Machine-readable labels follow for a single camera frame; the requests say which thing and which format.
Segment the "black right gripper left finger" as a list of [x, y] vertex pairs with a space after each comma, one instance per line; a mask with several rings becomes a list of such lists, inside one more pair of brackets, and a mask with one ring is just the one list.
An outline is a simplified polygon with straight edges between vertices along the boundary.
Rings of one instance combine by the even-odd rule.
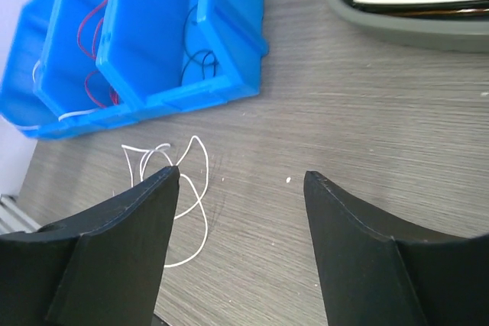
[[154, 309], [179, 195], [168, 166], [28, 233], [1, 237], [3, 325], [160, 325]]

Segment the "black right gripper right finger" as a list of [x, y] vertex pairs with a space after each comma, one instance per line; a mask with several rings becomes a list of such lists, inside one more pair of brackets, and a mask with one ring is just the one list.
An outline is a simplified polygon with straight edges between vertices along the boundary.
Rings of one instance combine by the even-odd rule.
[[330, 325], [486, 325], [488, 237], [398, 218], [321, 173], [303, 194]]

